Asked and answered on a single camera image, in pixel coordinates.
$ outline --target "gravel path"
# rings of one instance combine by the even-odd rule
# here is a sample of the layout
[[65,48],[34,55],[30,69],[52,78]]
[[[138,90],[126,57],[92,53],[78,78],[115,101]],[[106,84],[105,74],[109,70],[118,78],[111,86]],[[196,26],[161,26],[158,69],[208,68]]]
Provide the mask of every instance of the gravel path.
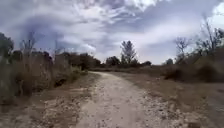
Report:
[[174,111],[172,105],[120,77],[97,74],[101,78],[92,99],[82,106],[76,128],[198,128],[192,123],[197,114]]

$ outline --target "roadside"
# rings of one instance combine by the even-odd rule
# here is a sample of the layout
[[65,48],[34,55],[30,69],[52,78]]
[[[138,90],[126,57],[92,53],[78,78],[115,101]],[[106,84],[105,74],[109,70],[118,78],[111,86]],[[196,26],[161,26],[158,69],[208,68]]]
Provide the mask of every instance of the roadside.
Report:
[[208,128],[224,126],[223,84],[184,84],[146,74],[112,74],[147,90],[150,96],[162,97],[164,101],[174,104],[175,109],[202,114],[204,117],[200,122]]
[[89,73],[72,84],[35,93],[28,101],[0,114],[4,128],[66,128],[75,126],[82,103],[99,75]]

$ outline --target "dirt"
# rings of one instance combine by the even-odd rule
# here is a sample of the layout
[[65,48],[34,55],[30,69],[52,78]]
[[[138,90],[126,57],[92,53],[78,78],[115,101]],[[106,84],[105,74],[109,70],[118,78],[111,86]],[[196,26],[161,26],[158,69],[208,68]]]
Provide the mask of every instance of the dirt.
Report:
[[202,115],[200,124],[206,128],[224,126],[224,86],[222,83],[180,83],[151,77],[148,74],[112,74],[131,81],[135,86],[148,92],[148,95],[161,97],[175,109],[183,112],[196,112]]
[[91,73],[1,113],[0,128],[207,128],[197,111],[178,109],[133,80]]
[[107,73],[82,106],[75,128],[197,128],[200,114],[181,112],[131,82]]
[[89,98],[98,75],[20,99],[0,113],[0,128],[69,128],[78,122],[80,106]]

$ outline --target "blue sky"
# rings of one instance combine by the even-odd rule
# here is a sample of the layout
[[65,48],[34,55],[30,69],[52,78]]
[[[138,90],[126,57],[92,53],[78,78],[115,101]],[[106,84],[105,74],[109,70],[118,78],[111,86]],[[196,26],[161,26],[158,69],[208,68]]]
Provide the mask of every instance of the blue sky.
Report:
[[18,46],[35,30],[37,48],[51,51],[57,40],[102,61],[131,40],[141,62],[159,64],[175,57],[175,38],[201,31],[203,13],[224,28],[222,0],[1,0],[0,32]]

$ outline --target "shrub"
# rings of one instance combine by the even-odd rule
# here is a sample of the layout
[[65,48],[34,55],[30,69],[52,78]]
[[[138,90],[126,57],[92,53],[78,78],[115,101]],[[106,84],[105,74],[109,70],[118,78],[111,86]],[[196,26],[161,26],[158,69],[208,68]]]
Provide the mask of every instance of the shrub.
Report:
[[207,64],[199,68],[196,75],[204,82],[216,82],[219,74],[214,66]]

